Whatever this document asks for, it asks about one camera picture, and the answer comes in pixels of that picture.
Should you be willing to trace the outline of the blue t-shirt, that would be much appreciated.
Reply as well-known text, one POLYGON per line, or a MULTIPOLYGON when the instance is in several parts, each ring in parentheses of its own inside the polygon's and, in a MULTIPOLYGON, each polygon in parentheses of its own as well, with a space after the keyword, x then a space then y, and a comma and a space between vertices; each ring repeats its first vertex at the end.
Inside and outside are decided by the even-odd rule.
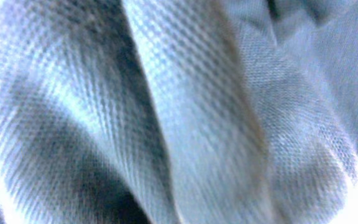
POLYGON ((0 1, 0 223, 329 223, 358 1, 0 1))

